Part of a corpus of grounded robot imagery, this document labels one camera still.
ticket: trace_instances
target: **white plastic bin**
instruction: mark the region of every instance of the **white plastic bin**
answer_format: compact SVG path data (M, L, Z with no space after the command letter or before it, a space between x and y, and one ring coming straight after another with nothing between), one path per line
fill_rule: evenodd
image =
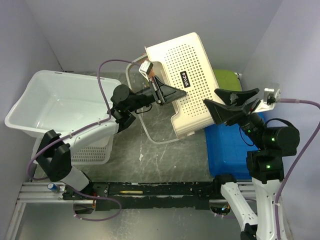
M101 84L112 108L110 98L120 82L102 77ZM64 136L107 117L107 107L97 77L42 70L32 77L23 95L6 116L5 124L42 139L49 130L53 129ZM113 134L117 131L118 124L111 118L103 127L92 127L79 136L82 144L86 144L83 147L90 145L90 148L111 151Z

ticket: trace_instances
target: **blue container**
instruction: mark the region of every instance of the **blue container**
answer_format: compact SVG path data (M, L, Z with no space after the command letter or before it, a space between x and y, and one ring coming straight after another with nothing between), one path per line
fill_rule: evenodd
M251 179L246 163L247 151L258 149L245 144L239 133L239 125L213 124L206 127L204 132L211 175L232 174L236 179ZM243 139L252 144L242 130L241 133Z

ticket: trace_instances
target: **white wall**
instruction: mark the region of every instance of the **white wall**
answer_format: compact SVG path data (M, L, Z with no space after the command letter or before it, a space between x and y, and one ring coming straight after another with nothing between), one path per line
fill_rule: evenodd
M284 0L243 73L244 88L280 83L283 98L320 102L320 1ZM269 117L291 121L300 131L299 149L319 123L313 106L279 103ZM285 210L296 240L320 236L320 137L302 156L284 189ZM293 157L284 158L286 170Z
M61 68L24 0L0 1L0 36L0 239L4 239L27 179L34 143L25 133L7 128L4 119L34 73Z
M281 0L26 0L66 71L96 71L152 46L200 35L215 68L242 72ZM125 69L111 63L106 70Z

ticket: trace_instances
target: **gray floor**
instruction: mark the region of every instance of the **gray floor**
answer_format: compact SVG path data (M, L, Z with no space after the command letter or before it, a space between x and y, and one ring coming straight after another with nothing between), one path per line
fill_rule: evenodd
M118 79L127 84L124 73L103 73L102 77ZM138 91L144 84L140 73L131 74L132 88ZM163 141L176 138L171 125L175 113L172 104L153 105L143 114L153 139ZM183 140L156 145L148 140L139 119L126 130L116 134L110 160L101 165L77 165L94 182L174 182L211 181L208 169L206 138L203 130ZM42 169L35 176L42 177Z
M90 217L114 213L95 212ZM15 239L239 240L240 227L235 219L221 219L209 210L193 208L125 209L111 220L89 222L73 217L72 204L29 203Z

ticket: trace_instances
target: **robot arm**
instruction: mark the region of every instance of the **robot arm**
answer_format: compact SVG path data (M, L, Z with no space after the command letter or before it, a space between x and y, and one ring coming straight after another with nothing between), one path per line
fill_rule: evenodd
M115 119L115 123L107 122L95 125L81 132L76 137L67 138L64 141L58 142L36 159L52 182L62 181L77 191L91 195L92 184L90 179L83 172L71 165L71 156L89 144L102 139L107 133L110 134L110 132L107 132L107 125L117 124L116 129L119 133L128 128L136 119L132 112L137 113L137 110L143 107L151 108L151 104L153 103L159 105L168 104L187 94L183 90L161 82L156 75L151 74L152 67L153 64L149 61L145 61L140 67L140 72L149 77L148 87L138 92L133 92L128 86L121 84L114 89L111 97L113 103L111 114ZM82 135L85 135L87 132L90 132L91 137L89 139L82 137ZM54 130L46 132L42 138L38 152L59 138L60 134Z
M258 89L246 92L235 92L216 89L215 93L225 105L205 99L216 124L228 126L238 124L259 150L248 151L246 165L252 177L256 193L258 217L250 209L234 179L222 180L221 194L229 202L241 227L241 240L275 240L276 218L274 201L284 179L282 157L297 154L300 142L299 131L288 121L278 119L287 126L268 127L257 114L274 108L280 90L265 89L264 101L259 99L248 102L258 93ZM279 209L279 227L286 239L282 205Z

